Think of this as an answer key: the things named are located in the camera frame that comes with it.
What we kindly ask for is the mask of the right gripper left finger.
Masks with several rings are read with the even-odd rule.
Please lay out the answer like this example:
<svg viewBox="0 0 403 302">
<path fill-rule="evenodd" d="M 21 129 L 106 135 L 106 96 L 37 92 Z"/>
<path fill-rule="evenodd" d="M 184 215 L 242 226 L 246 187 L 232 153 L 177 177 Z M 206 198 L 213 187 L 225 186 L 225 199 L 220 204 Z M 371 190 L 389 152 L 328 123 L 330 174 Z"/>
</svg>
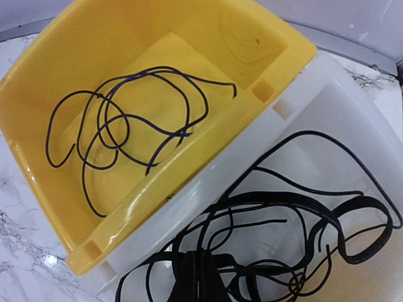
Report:
<svg viewBox="0 0 403 302">
<path fill-rule="evenodd" d="M 180 263 L 176 282 L 168 302 L 196 302 L 198 299 L 198 266 L 194 252 L 187 252 Z"/>
</svg>

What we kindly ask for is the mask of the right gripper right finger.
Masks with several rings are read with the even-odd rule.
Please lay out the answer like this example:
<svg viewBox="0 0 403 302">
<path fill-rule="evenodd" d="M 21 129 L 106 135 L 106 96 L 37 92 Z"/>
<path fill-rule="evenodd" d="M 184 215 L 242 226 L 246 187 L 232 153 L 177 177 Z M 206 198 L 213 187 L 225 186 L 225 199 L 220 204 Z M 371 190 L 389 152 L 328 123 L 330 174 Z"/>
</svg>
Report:
<svg viewBox="0 0 403 302">
<path fill-rule="evenodd" d="M 199 301 L 231 302 L 211 252 L 201 251 L 199 266 Z"/>
</svg>

